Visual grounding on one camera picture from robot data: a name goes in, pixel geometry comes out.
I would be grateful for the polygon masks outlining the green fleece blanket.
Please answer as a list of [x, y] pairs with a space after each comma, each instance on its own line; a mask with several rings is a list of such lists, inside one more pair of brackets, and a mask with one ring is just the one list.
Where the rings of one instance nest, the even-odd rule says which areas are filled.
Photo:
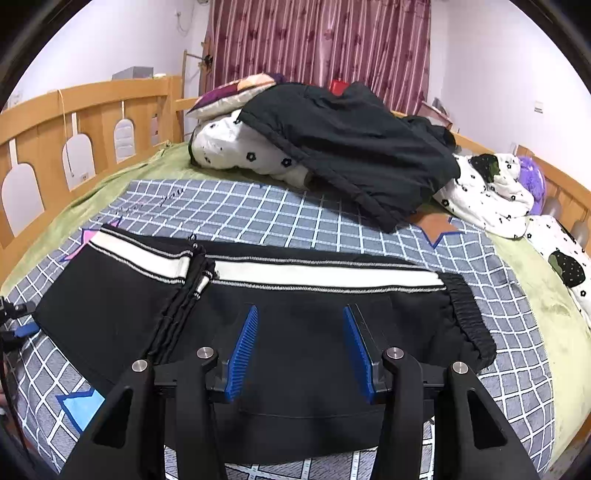
[[[106, 193], [99, 194], [99, 200], [109, 204], [126, 187], [124, 181], [132, 180], [229, 180], [273, 185], [266, 181], [245, 177], [238, 173], [214, 172], [206, 174], [193, 170], [183, 146], [166, 145], [151, 158], [120, 170], [96, 185], [89, 187], [79, 198], [60, 207], [50, 224], [39, 234], [32, 246], [22, 256], [4, 281], [1, 291], [8, 290], [20, 280], [17, 274], [25, 273], [33, 262], [41, 259], [49, 249], [57, 246], [67, 234], [51, 232], [56, 229], [58, 220], [82, 220], [83, 210], [93, 213], [102, 207], [80, 207], [103, 187]], [[516, 274], [534, 313], [552, 374], [553, 404], [555, 417], [555, 444], [548, 469], [556, 466], [561, 456], [571, 456], [584, 445], [589, 429], [587, 418], [590, 413], [590, 331], [586, 320], [579, 312], [565, 285], [552, 267], [526, 241], [511, 241], [498, 236], [486, 235], [493, 240], [504, 259]]]

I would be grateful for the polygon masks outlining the purple patterned pillow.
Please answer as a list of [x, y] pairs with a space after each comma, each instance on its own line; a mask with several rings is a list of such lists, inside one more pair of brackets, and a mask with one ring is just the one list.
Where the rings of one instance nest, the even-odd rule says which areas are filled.
[[249, 100], [286, 80], [280, 73], [259, 73], [232, 80], [197, 98], [186, 116], [203, 122], [240, 109]]

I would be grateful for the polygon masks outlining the grey box on shelf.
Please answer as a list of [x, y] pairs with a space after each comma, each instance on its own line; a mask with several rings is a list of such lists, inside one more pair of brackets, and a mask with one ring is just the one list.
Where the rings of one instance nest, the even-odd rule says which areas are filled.
[[153, 68], [145, 66], [131, 66], [114, 73], [111, 80], [150, 79], [153, 77]]

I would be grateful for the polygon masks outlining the purple plush toy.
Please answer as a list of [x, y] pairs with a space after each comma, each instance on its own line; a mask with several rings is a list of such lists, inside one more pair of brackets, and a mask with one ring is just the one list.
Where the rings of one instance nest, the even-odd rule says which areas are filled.
[[546, 178], [541, 168], [532, 157], [519, 156], [519, 160], [519, 182], [534, 198], [534, 205], [530, 214], [541, 215], [546, 200]]

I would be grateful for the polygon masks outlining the black pants with white stripe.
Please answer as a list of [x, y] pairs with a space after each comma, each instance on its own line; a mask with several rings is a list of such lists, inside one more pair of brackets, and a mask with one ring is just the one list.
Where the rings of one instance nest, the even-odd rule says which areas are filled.
[[178, 362], [256, 317], [245, 378], [216, 410], [223, 459], [273, 464], [374, 447], [346, 308], [418, 361], [481, 371], [496, 344], [470, 286], [394, 257], [139, 235], [103, 225], [43, 294], [34, 320], [107, 394], [135, 360]]

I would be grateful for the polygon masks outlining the white floral pillow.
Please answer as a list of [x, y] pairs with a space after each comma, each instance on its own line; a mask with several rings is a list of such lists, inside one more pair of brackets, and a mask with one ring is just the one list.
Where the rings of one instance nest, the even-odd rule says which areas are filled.
[[525, 238], [560, 277], [590, 325], [590, 257], [550, 215], [528, 216]]

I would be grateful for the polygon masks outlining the grey checkered bed sheet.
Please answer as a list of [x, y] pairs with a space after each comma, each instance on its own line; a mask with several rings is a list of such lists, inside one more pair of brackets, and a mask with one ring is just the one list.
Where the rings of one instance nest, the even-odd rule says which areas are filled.
[[[370, 227], [342, 201], [284, 187], [229, 180], [132, 180], [109, 204], [103, 187], [80, 207], [102, 207], [82, 220], [58, 220], [52, 233], [67, 234], [33, 262], [7, 292], [14, 303], [34, 301], [57, 279], [103, 223], [153, 236], [236, 241], [396, 256], [431, 270], [456, 272], [471, 286], [497, 344], [497, 358], [480, 378], [507, 415], [543, 476], [555, 444], [552, 374], [534, 313], [509, 264], [478, 227], [453, 218], [458, 231], [428, 240], [426, 227], [402, 226], [393, 234]], [[55, 344], [38, 333], [9, 365], [18, 381], [16, 405], [24, 431], [51, 467], [59, 469], [79, 430], [102, 398]], [[232, 479], [369, 479], [375, 449], [277, 466], [230, 465]]]

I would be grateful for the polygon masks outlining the black jacket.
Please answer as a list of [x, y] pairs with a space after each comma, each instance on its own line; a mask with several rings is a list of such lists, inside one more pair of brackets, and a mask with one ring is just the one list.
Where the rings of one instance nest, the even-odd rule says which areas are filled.
[[387, 233], [461, 175], [446, 128], [395, 116], [360, 82], [339, 95], [278, 84], [249, 100], [238, 119]]

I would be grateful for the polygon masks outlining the wooden bed frame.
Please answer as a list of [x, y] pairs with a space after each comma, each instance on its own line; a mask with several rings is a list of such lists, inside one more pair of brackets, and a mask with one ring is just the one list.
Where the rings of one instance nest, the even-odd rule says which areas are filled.
[[[131, 165], [151, 158], [166, 145], [184, 144], [178, 77], [107, 81], [58, 90], [5, 111], [1, 116], [1, 181], [22, 178], [25, 194], [36, 201], [20, 216], [1, 210], [1, 283], [50, 224], [57, 210], [89, 187]], [[426, 227], [428, 240], [449, 233], [453, 217], [426, 208], [406, 224]], [[544, 473], [548, 479], [570, 476], [590, 457], [588, 437], [581, 449], [561, 456]]]

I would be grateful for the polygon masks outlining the maroon striped curtain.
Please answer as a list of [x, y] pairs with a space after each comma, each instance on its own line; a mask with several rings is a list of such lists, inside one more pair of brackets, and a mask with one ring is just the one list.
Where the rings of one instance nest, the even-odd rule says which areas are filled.
[[263, 72], [361, 82], [414, 114], [429, 91], [431, 14], [429, 1], [213, 1], [200, 90]]

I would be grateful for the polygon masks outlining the white floral duvet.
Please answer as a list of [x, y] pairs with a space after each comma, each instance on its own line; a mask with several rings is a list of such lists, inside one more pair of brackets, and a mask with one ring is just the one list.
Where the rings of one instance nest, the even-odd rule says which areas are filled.
[[[324, 186], [311, 170], [239, 121], [239, 114], [235, 110], [195, 128], [188, 144], [194, 165], [215, 170], [250, 170], [298, 189]], [[460, 177], [440, 189], [435, 200], [450, 213], [487, 232], [508, 239], [523, 237], [534, 198], [517, 180], [517, 157], [483, 154], [457, 155], [455, 159]]]

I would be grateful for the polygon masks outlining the wooden coat rack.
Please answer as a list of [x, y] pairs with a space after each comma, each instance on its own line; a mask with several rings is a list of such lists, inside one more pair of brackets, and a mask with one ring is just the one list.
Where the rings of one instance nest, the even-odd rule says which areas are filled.
[[188, 107], [180, 111], [183, 120], [183, 135], [187, 139], [190, 136], [195, 120], [188, 117], [186, 113], [194, 105], [197, 97], [207, 86], [207, 75], [211, 73], [213, 57], [211, 47], [207, 39], [199, 41], [197, 45], [185, 49], [181, 61], [181, 99]]

